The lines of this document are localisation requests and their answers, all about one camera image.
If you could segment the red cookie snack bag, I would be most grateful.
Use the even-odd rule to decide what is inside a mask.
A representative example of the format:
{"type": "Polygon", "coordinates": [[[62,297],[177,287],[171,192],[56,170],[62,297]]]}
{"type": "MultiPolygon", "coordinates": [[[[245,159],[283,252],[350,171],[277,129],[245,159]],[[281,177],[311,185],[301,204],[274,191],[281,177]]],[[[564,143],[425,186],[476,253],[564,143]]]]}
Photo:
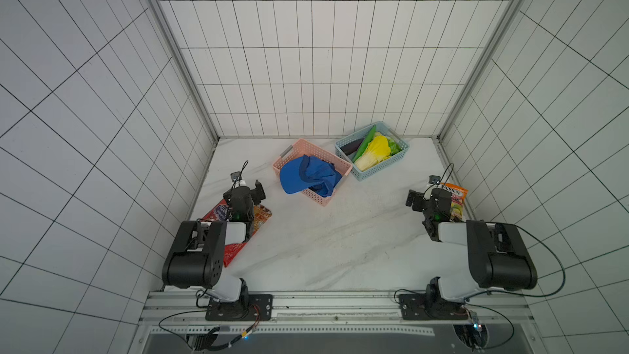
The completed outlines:
{"type": "MultiPolygon", "coordinates": [[[[226,201],[221,200],[217,203],[205,216],[204,220],[207,221],[225,221],[228,212],[228,206],[226,201]]],[[[255,234],[260,227],[272,216],[271,211],[263,205],[254,206],[254,227],[253,234],[255,234]]],[[[224,248],[224,267],[228,267],[235,257],[247,246],[247,243],[242,244],[226,244],[224,248]]]]}

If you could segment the green lettuce toy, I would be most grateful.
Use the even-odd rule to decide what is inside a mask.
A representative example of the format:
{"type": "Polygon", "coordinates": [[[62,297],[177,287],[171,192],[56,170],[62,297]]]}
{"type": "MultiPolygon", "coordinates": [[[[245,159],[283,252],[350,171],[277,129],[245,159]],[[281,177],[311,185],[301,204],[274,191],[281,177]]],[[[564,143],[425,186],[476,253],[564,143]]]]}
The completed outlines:
{"type": "Polygon", "coordinates": [[[391,156],[394,156],[394,155],[398,154],[402,150],[402,148],[399,146],[399,144],[396,141],[394,141],[393,139],[388,139],[388,147],[390,148],[390,155],[391,156]]]}

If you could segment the dark purple eggplant toy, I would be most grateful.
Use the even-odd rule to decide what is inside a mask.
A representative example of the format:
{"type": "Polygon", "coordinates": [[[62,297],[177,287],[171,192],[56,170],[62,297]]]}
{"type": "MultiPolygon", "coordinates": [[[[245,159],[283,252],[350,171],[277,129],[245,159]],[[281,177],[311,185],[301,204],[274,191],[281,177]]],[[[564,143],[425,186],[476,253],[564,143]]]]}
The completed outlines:
{"type": "Polygon", "coordinates": [[[363,143],[363,139],[357,139],[354,141],[351,141],[349,144],[346,144],[344,146],[341,147],[341,151],[346,155],[346,156],[350,156],[353,153],[357,152],[358,149],[360,148],[360,145],[363,143]]]}

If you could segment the orange candy bag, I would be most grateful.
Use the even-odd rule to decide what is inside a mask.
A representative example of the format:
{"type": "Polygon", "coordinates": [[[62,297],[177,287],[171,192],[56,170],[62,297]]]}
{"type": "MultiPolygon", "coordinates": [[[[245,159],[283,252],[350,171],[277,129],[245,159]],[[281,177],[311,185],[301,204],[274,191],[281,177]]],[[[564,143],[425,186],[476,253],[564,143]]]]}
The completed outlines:
{"type": "Polygon", "coordinates": [[[442,189],[451,194],[450,221],[463,221],[465,199],[468,195],[468,190],[451,183],[442,183],[442,189]]]}

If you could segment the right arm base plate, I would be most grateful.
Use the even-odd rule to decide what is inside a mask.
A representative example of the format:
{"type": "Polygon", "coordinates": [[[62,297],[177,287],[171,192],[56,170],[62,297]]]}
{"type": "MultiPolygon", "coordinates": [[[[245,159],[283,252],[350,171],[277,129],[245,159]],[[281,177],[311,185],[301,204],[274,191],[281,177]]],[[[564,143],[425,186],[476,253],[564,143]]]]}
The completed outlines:
{"type": "Polygon", "coordinates": [[[425,293],[403,293],[397,296],[404,321],[466,321],[468,313],[460,303],[429,298],[425,293]]]}

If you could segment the aluminium mounting rail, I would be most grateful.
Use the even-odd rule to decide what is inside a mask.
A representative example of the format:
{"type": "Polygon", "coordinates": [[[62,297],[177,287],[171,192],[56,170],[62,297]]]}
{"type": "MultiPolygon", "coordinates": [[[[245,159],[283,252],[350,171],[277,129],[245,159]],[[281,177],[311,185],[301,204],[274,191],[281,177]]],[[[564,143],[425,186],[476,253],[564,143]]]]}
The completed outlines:
{"type": "Polygon", "coordinates": [[[206,321],[209,301],[194,291],[151,292],[139,318],[140,345],[149,334],[183,336],[205,334],[220,327],[239,334],[253,326],[259,334],[415,334],[432,337],[439,325],[471,325],[484,331],[492,326],[512,325],[523,332],[523,345],[533,353],[547,350],[527,305],[509,296],[483,298],[464,305],[466,321],[404,321],[397,296],[399,291],[254,292],[274,296],[269,321],[206,321]]]}

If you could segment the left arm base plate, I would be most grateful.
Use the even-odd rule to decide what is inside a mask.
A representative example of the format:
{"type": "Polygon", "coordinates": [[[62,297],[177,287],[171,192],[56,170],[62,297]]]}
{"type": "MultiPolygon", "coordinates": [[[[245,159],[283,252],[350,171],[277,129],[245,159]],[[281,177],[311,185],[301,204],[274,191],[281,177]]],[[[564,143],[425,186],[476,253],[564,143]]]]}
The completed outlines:
{"type": "Polygon", "coordinates": [[[234,303],[212,302],[206,308],[206,321],[269,321],[273,311],[274,296],[249,294],[234,303]]]}

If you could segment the pink plastic basket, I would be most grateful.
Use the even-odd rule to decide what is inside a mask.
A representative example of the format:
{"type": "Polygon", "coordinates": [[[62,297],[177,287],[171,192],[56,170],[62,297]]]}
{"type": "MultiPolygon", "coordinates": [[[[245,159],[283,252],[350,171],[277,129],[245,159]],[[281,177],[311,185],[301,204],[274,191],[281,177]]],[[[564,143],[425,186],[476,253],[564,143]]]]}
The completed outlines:
{"type": "Polygon", "coordinates": [[[305,139],[290,145],[273,164],[286,194],[302,193],[327,206],[352,165],[305,139]]]}

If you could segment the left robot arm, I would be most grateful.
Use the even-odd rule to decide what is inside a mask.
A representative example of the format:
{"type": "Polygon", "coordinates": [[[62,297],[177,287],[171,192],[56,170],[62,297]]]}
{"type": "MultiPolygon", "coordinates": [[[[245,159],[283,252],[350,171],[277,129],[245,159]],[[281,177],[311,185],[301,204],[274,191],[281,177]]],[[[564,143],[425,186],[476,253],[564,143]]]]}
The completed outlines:
{"type": "Polygon", "coordinates": [[[199,288],[199,298],[209,297],[204,306],[210,318],[243,320],[252,313],[247,284],[224,268],[225,248],[246,244],[255,233],[255,207],[265,200],[260,181],[253,188],[235,182],[224,193],[226,213],[221,219],[184,221],[175,236],[162,267],[164,285],[199,288]]]}

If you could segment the light blue plastic basket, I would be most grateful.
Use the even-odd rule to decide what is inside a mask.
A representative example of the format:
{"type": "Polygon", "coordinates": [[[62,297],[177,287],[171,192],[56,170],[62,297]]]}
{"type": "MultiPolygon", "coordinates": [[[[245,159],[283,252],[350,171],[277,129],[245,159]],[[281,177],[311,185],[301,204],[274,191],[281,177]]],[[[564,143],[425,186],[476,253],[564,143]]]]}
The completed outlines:
{"type": "Polygon", "coordinates": [[[382,121],[366,126],[335,144],[336,155],[352,164],[352,174],[359,181],[401,160],[409,147],[382,121]]]}

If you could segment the yellow napa cabbage toy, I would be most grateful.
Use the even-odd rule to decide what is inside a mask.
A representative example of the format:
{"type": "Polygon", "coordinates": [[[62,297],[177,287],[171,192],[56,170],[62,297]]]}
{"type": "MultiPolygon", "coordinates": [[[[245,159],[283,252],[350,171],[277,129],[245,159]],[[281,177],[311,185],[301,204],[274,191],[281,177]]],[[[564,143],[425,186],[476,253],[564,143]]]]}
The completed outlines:
{"type": "Polygon", "coordinates": [[[389,157],[391,155],[388,147],[388,138],[380,133],[376,133],[363,156],[357,162],[354,162],[354,165],[360,171],[367,171],[389,157]]]}

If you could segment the blue baseball cap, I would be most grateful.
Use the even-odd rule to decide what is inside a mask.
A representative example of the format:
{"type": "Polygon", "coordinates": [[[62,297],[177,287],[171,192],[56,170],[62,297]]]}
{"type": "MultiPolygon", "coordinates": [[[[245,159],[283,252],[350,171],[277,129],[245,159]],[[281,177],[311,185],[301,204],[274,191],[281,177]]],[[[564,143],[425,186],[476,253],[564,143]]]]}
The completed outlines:
{"type": "Polygon", "coordinates": [[[285,164],[279,172],[279,180],[285,193],[295,194],[309,189],[321,198],[333,196],[342,174],[333,164],[319,157],[301,156],[285,164]]]}

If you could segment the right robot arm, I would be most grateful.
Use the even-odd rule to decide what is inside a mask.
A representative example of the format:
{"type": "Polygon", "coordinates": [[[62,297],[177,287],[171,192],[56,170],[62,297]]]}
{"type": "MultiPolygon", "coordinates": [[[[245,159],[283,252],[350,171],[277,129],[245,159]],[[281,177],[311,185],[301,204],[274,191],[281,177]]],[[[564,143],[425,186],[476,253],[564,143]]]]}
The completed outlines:
{"type": "Polygon", "coordinates": [[[400,296],[406,320],[462,320],[467,299],[493,289],[515,293],[537,286],[537,268],[517,226],[486,221],[452,221],[452,193],[428,188],[410,190],[406,206],[423,214],[423,226],[437,243],[462,247],[467,267],[461,272],[437,276],[420,293],[400,296]]]}

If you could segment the green cucumber toy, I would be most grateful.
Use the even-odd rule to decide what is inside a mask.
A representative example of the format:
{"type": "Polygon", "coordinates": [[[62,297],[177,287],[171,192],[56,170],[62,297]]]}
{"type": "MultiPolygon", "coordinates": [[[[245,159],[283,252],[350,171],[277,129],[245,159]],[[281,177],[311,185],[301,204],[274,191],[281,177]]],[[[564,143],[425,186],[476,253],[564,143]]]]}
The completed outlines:
{"type": "Polygon", "coordinates": [[[365,153],[365,150],[367,149],[368,145],[372,142],[376,132],[377,132],[377,126],[372,126],[370,128],[369,132],[363,138],[360,146],[358,147],[358,149],[357,149],[357,151],[355,153],[355,157],[352,160],[353,162],[357,162],[358,159],[363,156],[363,154],[365,153]]]}

